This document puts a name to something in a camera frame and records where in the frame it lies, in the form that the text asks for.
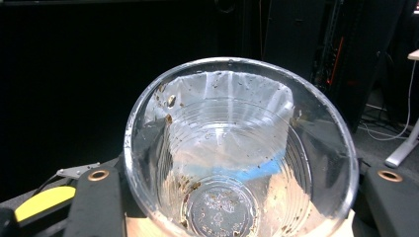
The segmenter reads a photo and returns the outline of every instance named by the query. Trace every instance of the water droplet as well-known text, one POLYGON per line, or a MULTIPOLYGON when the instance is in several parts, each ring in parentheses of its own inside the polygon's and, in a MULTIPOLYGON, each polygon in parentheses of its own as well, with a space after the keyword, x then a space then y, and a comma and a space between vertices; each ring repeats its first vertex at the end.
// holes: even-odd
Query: water droplet
POLYGON ((169 99, 167 100, 167 107, 169 109, 173 108, 173 106, 175 105, 175 102, 176 102, 176 96, 175 95, 171 95, 169 97, 169 99))
POLYGON ((250 207, 250 209, 249 209, 249 212, 250 212, 250 215, 251 216, 255 216, 255 212, 256 212, 256 210, 255 210, 255 208, 253 208, 253 207, 250 207))
POLYGON ((158 86, 158 90, 159 90, 159 92, 164 92, 164 89, 166 88, 166 84, 164 84, 164 85, 162 85, 162 84, 160 84, 159 86, 158 86))

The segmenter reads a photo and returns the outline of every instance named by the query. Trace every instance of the cup bottom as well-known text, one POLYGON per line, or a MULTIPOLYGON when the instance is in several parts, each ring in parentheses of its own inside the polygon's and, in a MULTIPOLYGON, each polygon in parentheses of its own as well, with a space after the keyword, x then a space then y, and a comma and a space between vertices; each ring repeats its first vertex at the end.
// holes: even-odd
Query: cup bottom
POLYGON ((212 176, 191 185, 181 210, 181 224, 202 236, 253 236, 258 228, 258 206, 239 181, 212 176))

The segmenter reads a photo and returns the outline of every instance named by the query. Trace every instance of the plastic cup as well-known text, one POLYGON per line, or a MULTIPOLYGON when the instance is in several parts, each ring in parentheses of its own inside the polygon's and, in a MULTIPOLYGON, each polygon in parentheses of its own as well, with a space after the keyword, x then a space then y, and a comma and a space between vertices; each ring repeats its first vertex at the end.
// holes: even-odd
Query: plastic cup
POLYGON ((358 185, 351 135, 299 76, 208 58, 155 79, 125 137, 142 211, 169 236, 327 236, 358 185))

